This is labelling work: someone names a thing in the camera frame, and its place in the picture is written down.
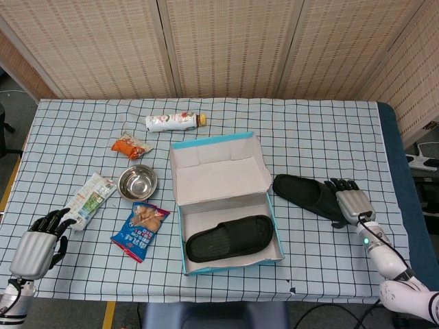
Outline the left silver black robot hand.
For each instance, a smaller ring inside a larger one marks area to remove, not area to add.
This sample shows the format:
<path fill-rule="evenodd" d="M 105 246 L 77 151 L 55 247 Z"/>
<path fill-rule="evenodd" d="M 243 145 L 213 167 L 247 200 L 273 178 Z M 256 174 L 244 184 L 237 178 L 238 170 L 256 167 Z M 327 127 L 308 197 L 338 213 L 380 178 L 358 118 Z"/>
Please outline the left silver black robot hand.
<path fill-rule="evenodd" d="M 68 238 L 64 232 L 76 223 L 74 219 L 62 220 L 69 211 L 53 210 L 23 234 L 10 265 L 15 278 L 39 280 L 65 257 Z"/>

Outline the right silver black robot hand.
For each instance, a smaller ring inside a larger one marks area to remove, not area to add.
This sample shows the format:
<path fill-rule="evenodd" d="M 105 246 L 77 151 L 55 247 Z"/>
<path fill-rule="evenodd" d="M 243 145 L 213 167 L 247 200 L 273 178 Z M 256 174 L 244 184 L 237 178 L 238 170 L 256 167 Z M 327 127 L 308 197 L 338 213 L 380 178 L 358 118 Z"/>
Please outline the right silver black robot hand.
<path fill-rule="evenodd" d="M 324 184 L 335 194 L 337 204 L 348 224 L 358 226 L 359 222 L 376 219 L 376 211 L 370 200 L 354 180 L 331 178 Z"/>

